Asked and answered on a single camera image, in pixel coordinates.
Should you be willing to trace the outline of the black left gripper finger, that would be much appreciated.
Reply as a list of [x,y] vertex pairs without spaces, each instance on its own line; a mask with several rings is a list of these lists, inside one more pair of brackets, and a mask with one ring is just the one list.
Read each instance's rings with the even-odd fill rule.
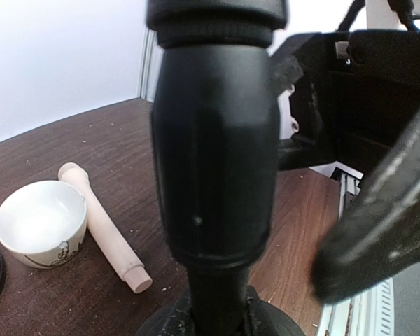
[[342,301],[420,261],[420,109],[391,148],[341,148],[339,161],[365,179],[319,245],[311,282],[320,302]]

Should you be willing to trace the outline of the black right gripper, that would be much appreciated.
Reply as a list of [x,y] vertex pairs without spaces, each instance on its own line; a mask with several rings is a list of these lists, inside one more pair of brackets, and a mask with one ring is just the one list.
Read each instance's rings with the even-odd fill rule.
[[420,107],[420,32],[298,34],[272,63],[298,126],[279,145],[281,170],[341,162],[369,172]]

